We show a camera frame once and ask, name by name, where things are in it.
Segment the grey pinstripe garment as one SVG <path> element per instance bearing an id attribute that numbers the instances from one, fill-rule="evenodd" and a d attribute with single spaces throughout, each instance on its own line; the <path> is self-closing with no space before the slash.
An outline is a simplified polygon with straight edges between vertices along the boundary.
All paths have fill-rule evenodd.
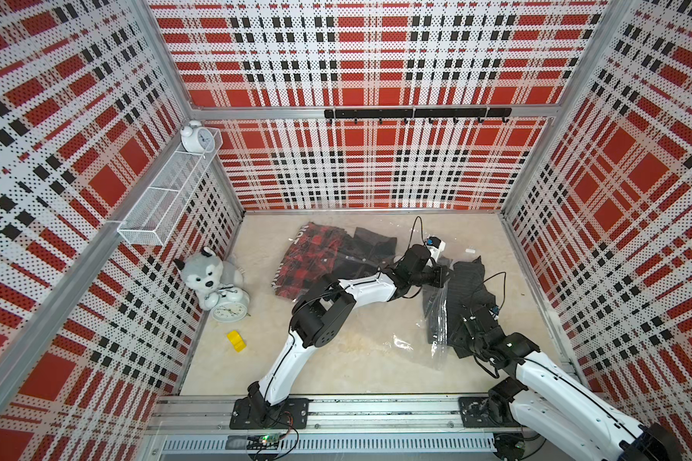
<path id="1" fill-rule="evenodd" d="M 459 359 L 470 357 L 467 349 L 468 331 L 463 319 L 469 319 L 471 309 L 496 309 L 496 296 L 486 288 L 486 267 L 481 257 L 473 260 L 450 262 L 441 259 L 441 265 L 450 265 L 453 277 L 444 288 L 426 286 L 422 307 L 427 322 L 427 340 L 430 345 L 448 346 Z"/>

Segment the red black plaid shirt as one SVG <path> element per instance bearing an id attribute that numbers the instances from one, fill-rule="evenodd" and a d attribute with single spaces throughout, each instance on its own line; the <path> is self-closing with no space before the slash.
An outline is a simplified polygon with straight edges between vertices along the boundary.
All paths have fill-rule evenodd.
<path id="1" fill-rule="evenodd" d="M 313 222 L 302 226 L 278 266 L 272 282 L 275 295 L 296 300 L 320 277 L 332 273 L 338 250 L 349 237 L 338 227 Z"/>

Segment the clear vacuum bag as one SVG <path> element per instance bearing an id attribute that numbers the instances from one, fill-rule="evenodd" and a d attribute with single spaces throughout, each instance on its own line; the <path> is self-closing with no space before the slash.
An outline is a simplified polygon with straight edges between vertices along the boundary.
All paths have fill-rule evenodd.
<path id="1" fill-rule="evenodd" d="M 493 305 L 495 298 L 484 286 L 480 259 L 446 259 L 443 247 L 431 235 L 399 255 L 396 238 L 366 228 L 302 226 L 272 281 L 276 296 L 294 302 L 286 344 L 272 373 L 303 368 L 365 307 L 388 310 L 360 324 L 368 343 L 380 351 L 436 370 L 451 353 L 468 357 L 461 318 L 469 307 Z"/>

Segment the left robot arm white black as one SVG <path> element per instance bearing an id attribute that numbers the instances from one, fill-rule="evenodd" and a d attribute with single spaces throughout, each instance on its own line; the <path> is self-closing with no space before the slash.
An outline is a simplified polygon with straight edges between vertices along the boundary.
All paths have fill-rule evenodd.
<path id="1" fill-rule="evenodd" d="M 445 248 L 445 242 L 431 236 L 372 276 L 345 280 L 327 274 L 318 280 L 297 301 L 277 360 L 248 386 L 246 403 L 254 422 L 265 428 L 280 422 L 284 402 L 307 361 L 336 337 L 353 310 L 403 299 L 414 287 L 442 288 L 451 277 L 451 270 L 437 263 Z"/>

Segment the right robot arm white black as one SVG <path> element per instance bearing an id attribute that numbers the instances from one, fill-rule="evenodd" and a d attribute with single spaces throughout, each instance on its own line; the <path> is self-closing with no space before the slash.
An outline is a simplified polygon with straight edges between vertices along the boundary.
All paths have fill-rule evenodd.
<path id="1" fill-rule="evenodd" d="M 507 378 L 488 391 L 491 422 L 530 428 L 575 460 L 681 460 L 677 438 L 658 423 L 644 425 L 606 403 L 524 334 L 506 334 L 479 308 L 462 317 L 467 349 L 492 376 Z"/>

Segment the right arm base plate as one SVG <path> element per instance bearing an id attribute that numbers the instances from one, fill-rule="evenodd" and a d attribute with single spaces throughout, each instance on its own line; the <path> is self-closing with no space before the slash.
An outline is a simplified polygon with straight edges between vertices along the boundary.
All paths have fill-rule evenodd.
<path id="1" fill-rule="evenodd" d="M 509 403 L 498 397 L 461 397 L 459 416 L 465 428 L 522 428 L 511 415 Z"/>

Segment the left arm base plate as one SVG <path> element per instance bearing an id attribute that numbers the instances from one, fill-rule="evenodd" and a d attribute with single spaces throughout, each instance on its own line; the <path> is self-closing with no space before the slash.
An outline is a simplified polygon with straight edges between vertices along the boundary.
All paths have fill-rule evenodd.
<path id="1" fill-rule="evenodd" d="M 236 400 L 229 428 L 233 430 L 253 429 L 304 429 L 309 418 L 306 398 L 288 398 L 278 405 L 269 405 L 261 398 Z"/>

